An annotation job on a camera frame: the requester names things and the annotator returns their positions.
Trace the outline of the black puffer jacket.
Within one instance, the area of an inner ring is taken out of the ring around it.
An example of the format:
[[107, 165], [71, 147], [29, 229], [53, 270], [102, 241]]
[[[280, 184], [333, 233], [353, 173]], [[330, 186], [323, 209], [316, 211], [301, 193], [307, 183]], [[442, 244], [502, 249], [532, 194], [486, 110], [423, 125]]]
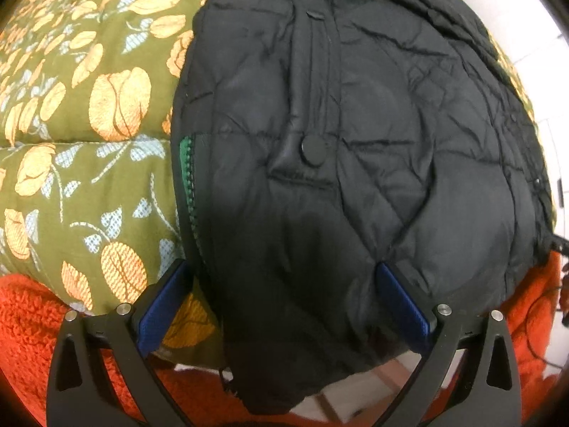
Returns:
[[379, 265], [477, 314], [548, 259], [535, 126], [462, 0], [206, 0], [193, 32], [176, 202], [249, 412], [406, 350]]

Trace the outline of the green orange floral duvet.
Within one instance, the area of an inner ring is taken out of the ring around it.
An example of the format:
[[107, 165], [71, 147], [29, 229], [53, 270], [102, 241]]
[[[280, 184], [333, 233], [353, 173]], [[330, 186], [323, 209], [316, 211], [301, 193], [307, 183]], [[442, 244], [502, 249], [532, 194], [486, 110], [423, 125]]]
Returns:
[[[206, 0], [26, 0], [1, 35], [1, 266], [102, 312], [186, 253], [174, 100]], [[166, 339], [225, 362], [201, 287]]]

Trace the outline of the orange fleece garment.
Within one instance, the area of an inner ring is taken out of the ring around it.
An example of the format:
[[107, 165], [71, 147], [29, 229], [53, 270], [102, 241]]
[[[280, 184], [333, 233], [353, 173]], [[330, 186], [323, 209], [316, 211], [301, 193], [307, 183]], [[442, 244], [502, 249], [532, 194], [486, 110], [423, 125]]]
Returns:
[[[554, 306], [566, 300], [557, 292], [562, 258], [534, 267], [502, 306], [514, 344], [522, 387], [522, 419], [527, 420], [550, 395], [556, 375], [545, 376], [542, 362], [549, 345]], [[67, 307], [45, 286], [28, 276], [12, 274], [1, 280], [1, 370], [26, 409], [40, 425], [46, 423], [46, 392], [56, 338]], [[254, 416], [235, 397], [226, 394], [218, 376], [176, 371], [162, 359], [150, 366], [198, 426], [309, 426], [309, 419], [293, 415]]]

